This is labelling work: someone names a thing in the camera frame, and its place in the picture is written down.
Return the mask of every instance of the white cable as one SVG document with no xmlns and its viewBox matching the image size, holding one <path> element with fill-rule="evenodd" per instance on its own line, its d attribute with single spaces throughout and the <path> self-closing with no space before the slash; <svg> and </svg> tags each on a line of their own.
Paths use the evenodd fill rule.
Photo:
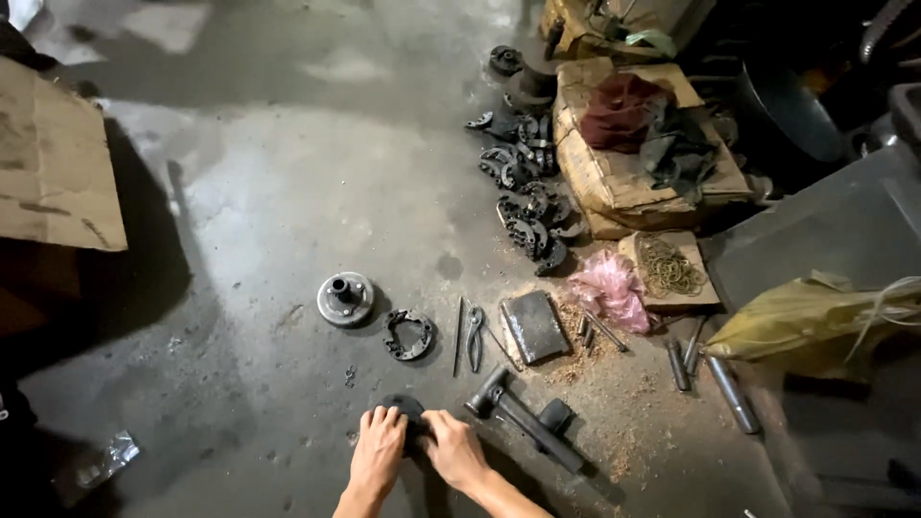
<svg viewBox="0 0 921 518">
<path fill-rule="evenodd" d="M 886 294 L 890 291 L 898 288 L 904 288 L 905 286 L 910 286 L 913 283 L 921 282 L 921 277 L 902 277 L 899 280 L 896 280 L 886 288 L 883 288 L 880 293 L 877 294 L 875 301 L 873 302 L 873 312 L 870 314 L 867 319 L 867 323 L 864 324 L 864 328 L 860 331 L 860 335 L 857 337 L 857 342 L 854 343 L 854 346 L 851 347 L 851 351 L 847 353 L 845 358 L 845 363 L 851 360 L 854 357 L 854 353 L 857 352 L 857 348 L 860 347 L 860 344 L 863 343 L 864 337 L 867 336 L 867 331 L 873 325 L 873 321 L 876 320 L 876 317 L 880 317 L 882 320 L 892 324 L 899 325 L 921 325 L 921 322 L 905 322 L 902 320 L 893 320 L 880 312 L 883 301 L 886 299 Z"/>
</svg>

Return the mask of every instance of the concrete floor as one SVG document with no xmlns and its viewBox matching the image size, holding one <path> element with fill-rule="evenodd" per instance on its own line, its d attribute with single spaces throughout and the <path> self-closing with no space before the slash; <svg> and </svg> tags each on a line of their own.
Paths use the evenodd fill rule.
<svg viewBox="0 0 921 518">
<path fill-rule="evenodd" d="M 131 246 L 87 261 L 97 345 L 20 384 L 57 441 L 125 429 L 143 450 L 82 513 L 330 515 L 358 416 L 383 395 L 464 415 L 480 378 L 449 377 L 459 294 L 495 328 L 498 301 L 535 279 L 502 236 L 480 145 L 461 128 L 498 99 L 489 49 L 530 32 L 540 8 L 49 0 L 32 37 L 118 123 Z M 327 325 L 316 289 L 343 270 L 373 279 L 383 310 L 429 315 L 433 353 L 391 359 L 379 318 Z M 571 385 L 541 373 L 514 385 L 534 409 L 559 395 L 579 412 L 570 438 L 595 477 L 571 477 L 495 420 L 477 425 L 491 461 L 563 516 L 784 516 L 761 445 L 735 429 L 708 376 L 679 395 L 664 350 L 631 346 L 600 351 Z M 502 361 L 488 341 L 485 356 Z M 410 461 L 384 507 L 482 514 Z"/>
</svg>

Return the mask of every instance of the human arm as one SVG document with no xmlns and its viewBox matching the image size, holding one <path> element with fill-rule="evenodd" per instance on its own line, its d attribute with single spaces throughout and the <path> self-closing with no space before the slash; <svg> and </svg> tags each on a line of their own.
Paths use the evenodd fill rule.
<svg viewBox="0 0 921 518">
<path fill-rule="evenodd" d="M 405 415 L 396 406 L 378 406 L 361 417 L 348 487 L 333 518 L 375 518 L 397 479 L 406 440 Z"/>
<path fill-rule="evenodd" d="M 422 419 L 435 435 L 434 439 L 423 436 L 422 447 L 450 486 L 480 504 L 493 518 L 550 517 L 489 467 L 470 425 L 458 421 L 447 410 L 428 410 Z"/>
</svg>

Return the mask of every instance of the pliers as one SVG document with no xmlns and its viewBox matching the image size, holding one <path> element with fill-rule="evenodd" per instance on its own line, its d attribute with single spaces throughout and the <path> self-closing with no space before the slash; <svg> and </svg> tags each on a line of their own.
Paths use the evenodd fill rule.
<svg viewBox="0 0 921 518">
<path fill-rule="evenodd" d="M 467 310 L 467 322 L 470 327 L 467 329 L 467 360 L 470 362 L 470 370 L 473 373 L 480 371 L 480 364 L 483 363 L 483 339 L 480 336 L 480 327 L 483 325 L 483 308 L 472 304 Z"/>
</svg>

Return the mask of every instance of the red cloth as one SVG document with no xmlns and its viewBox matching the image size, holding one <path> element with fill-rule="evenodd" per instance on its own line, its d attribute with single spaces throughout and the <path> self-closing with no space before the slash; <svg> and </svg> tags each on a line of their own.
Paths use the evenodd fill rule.
<svg viewBox="0 0 921 518">
<path fill-rule="evenodd" d="M 614 73 L 591 91 L 582 137 L 593 149 L 638 153 L 652 123 L 647 102 L 668 94 L 636 74 Z"/>
</svg>

